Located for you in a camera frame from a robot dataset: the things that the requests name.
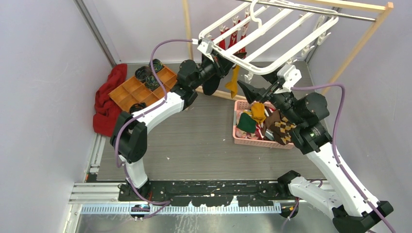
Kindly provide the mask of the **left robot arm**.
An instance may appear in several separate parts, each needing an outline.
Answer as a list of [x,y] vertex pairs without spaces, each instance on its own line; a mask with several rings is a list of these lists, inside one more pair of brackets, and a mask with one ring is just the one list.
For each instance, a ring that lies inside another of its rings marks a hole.
[[143,164],[149,132],[192,105],[198,96],[196,88],[201,86],[205,95],[212,95],[233,66],[233,62],[216,54],[212,59],[203,58],[199,64],[185,60],[179,66],[177,82],[165,97],[137,112],[121,112],[110,143],[125,167],[130,194],[136,200],[143,201],[149,195],[149,178]]

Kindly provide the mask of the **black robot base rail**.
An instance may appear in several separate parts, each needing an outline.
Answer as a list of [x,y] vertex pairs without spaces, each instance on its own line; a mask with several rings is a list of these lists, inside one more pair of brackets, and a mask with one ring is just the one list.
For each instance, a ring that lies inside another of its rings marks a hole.
[[237,202],[240,207],[249,207],[296,202],[284,185],[270,180],[148,181],[137,192],[129,183],[119,184],[118,189],[120,201],[148,200],[158,206],[221,207]]

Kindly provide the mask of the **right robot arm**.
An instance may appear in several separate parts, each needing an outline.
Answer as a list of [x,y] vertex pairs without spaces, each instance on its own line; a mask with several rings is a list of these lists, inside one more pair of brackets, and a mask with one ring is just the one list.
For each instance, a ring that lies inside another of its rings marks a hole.
[[290,135],[292,143],[322,172],[334,193],[312,185],[295,171],[279,177],[278,195],[303,199],[327,215],[341,233],[365,233],[379,222],[387,227],[387,216],[393,212],[388,201],[378,200],[356,177],[336,146],[336,131],[329,133],[321,120],[329,115],[325,96],[318,93],[319,86],[308,86],[307,94],[297,99],[286,79],[269,75],[268,88],[255,88],[239,81],[249,103],[270,102],[295,127]]

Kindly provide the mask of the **black sock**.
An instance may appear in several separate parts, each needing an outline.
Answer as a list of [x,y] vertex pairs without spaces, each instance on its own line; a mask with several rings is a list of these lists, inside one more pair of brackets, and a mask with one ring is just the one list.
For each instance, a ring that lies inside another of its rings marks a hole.
[[220,85],[220,81],[220,77],[212,76],[210,79],[208,79],[202,84],[203,93],[207,96],[213,95],[217,91]]

